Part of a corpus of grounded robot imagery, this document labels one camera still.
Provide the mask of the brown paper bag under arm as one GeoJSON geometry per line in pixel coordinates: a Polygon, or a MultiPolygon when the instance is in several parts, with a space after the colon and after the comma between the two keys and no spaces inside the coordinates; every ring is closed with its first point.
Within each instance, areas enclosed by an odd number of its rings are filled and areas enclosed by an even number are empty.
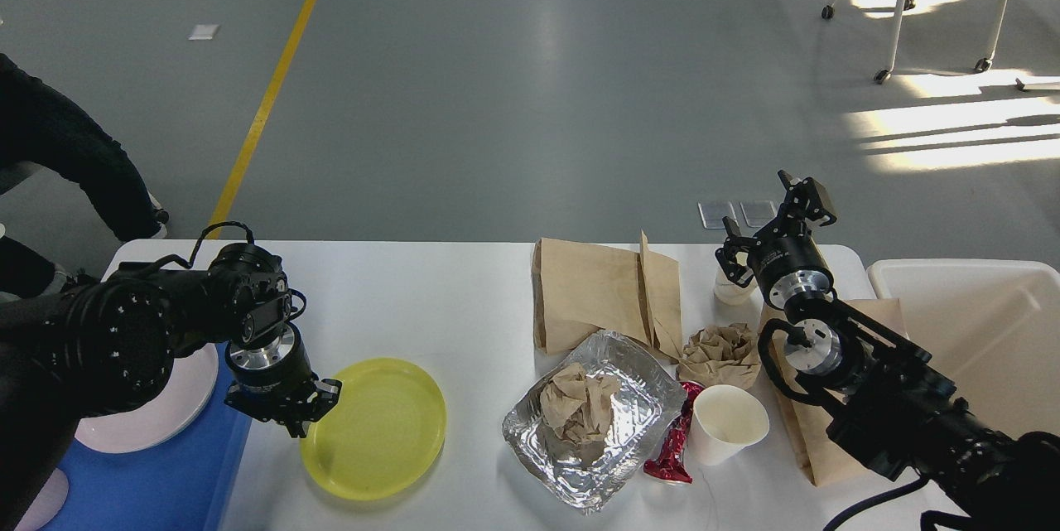
{"type": "MultiPolygon", "coordinates": [[[[853,308],[872,317],[878,323],[908,338],[898,298],[849,300],[853,308]]],[[[826,436],[832,418],[822,407],[802,405],[787,399],[776,385],[768,383],[778,400],[791,447],[800,471],[814,486],[836,485],[841,481],[867,474],[868,470],[826,436]]]]}

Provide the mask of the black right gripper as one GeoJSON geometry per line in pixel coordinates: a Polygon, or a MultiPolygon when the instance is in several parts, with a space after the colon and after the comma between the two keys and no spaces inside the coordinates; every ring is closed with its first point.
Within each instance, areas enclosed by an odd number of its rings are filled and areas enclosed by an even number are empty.
{"type": "Polygon", "coordinates": [[[783,311],[800,293],[832,293],[834,278],[817,244],[810,237],[815,229],[837,222],[836,207],[826,187],[814,177],[795,177],[779,170],[785,196],[771,222],[770,240],[742,235],[735,218],[722,218],[726,236],[716,250],[720,275],[741,289],[756,281],[766,305],[783,311]],[[745,254],[747,264],[739,263],[745,254]]]}

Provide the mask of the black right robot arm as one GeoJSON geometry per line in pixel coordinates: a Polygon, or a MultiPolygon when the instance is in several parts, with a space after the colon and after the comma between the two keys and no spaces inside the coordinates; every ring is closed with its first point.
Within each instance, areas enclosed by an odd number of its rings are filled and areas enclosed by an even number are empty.
{"type": "Polygon", "coordinates": [[[720,271],[740,288],[756,283],[780,312],[758,334],[768,380],[785,399],[831,418],[826,436],[861,466],[889,480],[918,477],[845,508],[826,528],[935,483],[958,514],[928,509],[923,530],[1056,530],[1058,437],[989,428],[956,396],[931,354],[840,299],[812,229],[836,222],[826,188],[778,173],[785,190],[775,216],[754,235],[723,219],[720,271]]]}

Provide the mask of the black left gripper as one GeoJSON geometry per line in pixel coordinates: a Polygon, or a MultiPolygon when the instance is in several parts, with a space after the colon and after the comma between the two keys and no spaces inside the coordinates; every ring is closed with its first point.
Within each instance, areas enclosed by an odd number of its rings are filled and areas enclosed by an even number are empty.
{"type": "Polygon", "coordinates": [[[304,439],[340,402],[341,380],[318,379],[311,369],[301,332],[292,324],[269,346],[224,347],[224,364],[234,380],[224,403],[259,422],[286,424],[292,439],[304,439]]]}

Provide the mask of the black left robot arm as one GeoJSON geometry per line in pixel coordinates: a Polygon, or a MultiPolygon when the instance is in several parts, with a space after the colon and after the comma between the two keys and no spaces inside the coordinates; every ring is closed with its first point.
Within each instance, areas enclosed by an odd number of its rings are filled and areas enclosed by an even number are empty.
{"type": "Polygon", "coordinates": [[[281,256],[253,234],[192,256],[122,263],[106,281],[2,305],[2,527],[16,528],[84,418],[130,413],[166,387],[174,364],[224,346],[224,402],[303,439],[340,402],[311,368],[281,256]]]}

